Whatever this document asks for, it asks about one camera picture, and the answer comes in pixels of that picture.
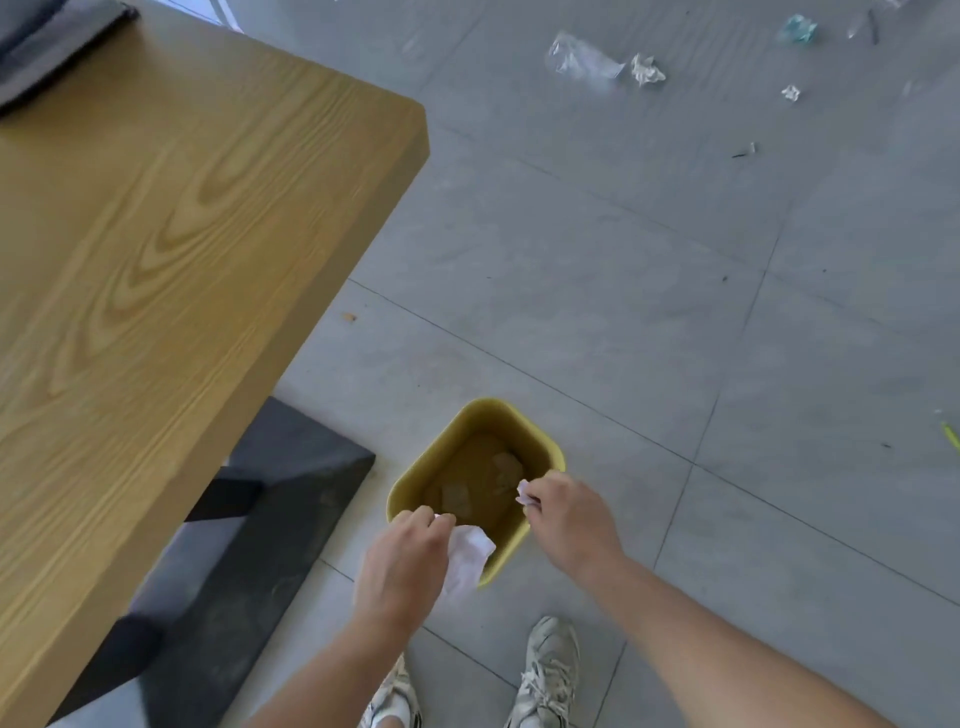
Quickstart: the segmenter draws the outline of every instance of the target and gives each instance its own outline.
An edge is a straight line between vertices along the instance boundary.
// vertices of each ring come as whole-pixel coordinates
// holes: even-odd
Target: forearm
[[[374,619],[354,619],[303,666],[247,728],[356,728],[409,635]]]
[[[623,557],[581,580],[693,728],[891,728],[852,696]]]

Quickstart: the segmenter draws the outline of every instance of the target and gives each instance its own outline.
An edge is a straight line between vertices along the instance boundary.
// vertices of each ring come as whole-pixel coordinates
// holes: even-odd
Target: trash can
[[[400,511],[429,505],[458,524],[478,525],[496,544],[480,586],[489,584],[530,530],[515,501],[521,478],[564,471],[564,454],[511,404],[474,400],[446,426],[387,497],[387,521]]]

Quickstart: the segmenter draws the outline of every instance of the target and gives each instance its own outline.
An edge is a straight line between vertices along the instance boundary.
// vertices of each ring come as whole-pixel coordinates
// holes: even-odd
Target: sneaker
[[[410,722],[403,723],[403,728],[421,728],[423,717],[420,715],[420,704],[417,702],[417,694],[414,692],[413,683],[410,682],[410,673],[407,672],[403,655],[400,655],[394,668],[390,670],[390,673],[383,679],[380,687],[373,694],[370,705],[367,706],[363,717],[360,718],[358,728],[374,728],[385,717],[380,715],[380,711],[394,695],[401,700],[406,700],[407,706],[410,708]]]
[[[527,640],[527,669],[520,675],[520,690],[504,728],[519,728],[530,717],[540,728],[568,728],[579,676],[580,645],[573,625],[544,617]]]

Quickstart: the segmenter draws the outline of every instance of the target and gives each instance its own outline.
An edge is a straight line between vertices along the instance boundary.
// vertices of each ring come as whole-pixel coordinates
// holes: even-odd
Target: crumpled tissue
[[[446,548],[448,566],[440,598],[456,601],[477,588],[480,575],[496,544],[478,525],[454,526]]]
[[[516,491],[520,494],[516,497],[516,502],[520,505],[540,505],[540,501],[534,498],[533,496],[527,495],[527,486],[530,485],[526,480],[521,480],[520,484],[516,486]]]

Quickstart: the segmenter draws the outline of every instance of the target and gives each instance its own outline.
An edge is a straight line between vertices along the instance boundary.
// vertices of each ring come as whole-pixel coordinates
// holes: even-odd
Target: wood grain tabletop
[[[54,712],[428,155],[419,104],[137,5],[0,119],[2,728]]]

